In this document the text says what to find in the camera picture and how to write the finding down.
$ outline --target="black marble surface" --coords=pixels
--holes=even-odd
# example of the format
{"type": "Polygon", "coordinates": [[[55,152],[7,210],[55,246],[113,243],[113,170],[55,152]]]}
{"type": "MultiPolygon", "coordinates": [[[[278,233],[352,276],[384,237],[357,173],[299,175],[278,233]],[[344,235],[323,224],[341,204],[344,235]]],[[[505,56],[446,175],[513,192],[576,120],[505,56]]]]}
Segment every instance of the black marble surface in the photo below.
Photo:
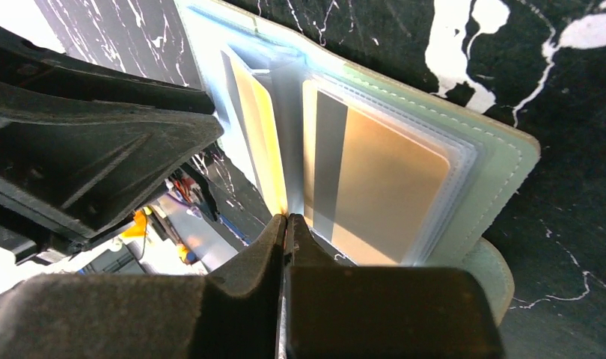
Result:
{"type": "MultiPolygon", "coordinates": [[[[37,0],[70,55],[200,85],[171,0],[100,2],[37,0]]],[[[511,358],[606,358],[606,0],[229,2],[537,137],[541,162],[484,233],[515,278],[504,343],[511,358]]],[[[220,208],[253,236],[258,193],[224,154],[215,169],[237,200],[220,208]]]]}

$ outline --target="open wallet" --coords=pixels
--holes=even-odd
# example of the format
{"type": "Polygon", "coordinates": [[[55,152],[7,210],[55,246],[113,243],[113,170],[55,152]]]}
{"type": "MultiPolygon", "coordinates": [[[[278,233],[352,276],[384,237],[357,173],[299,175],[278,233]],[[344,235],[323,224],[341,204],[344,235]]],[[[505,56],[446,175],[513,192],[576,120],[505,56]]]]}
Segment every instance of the open wallet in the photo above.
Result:
{"type": "Polygon", "coordinates": [[[220,145],[273,215],[303,214],[360,266],[465,269],[501,321],[514,282],[481,235],[539,161],[535,138],[222,1],[176,3],[208,49],[220,145]]]}

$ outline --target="black cable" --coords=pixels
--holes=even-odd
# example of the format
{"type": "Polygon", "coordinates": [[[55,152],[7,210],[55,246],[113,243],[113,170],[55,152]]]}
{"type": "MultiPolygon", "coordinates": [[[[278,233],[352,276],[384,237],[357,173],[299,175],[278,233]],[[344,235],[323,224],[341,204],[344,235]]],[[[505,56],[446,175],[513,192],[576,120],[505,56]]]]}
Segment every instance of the black cable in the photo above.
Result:
{"type": "Polygon", "coordinates": [[[139,262],[144,258],[144,249],[147,247],[147,231],[149,230],[149,217],[144,210],[142,210],[142,214],[144,215],[144,236],[142,236],[142,252],[140,258],[137,259],[139,262]]]}

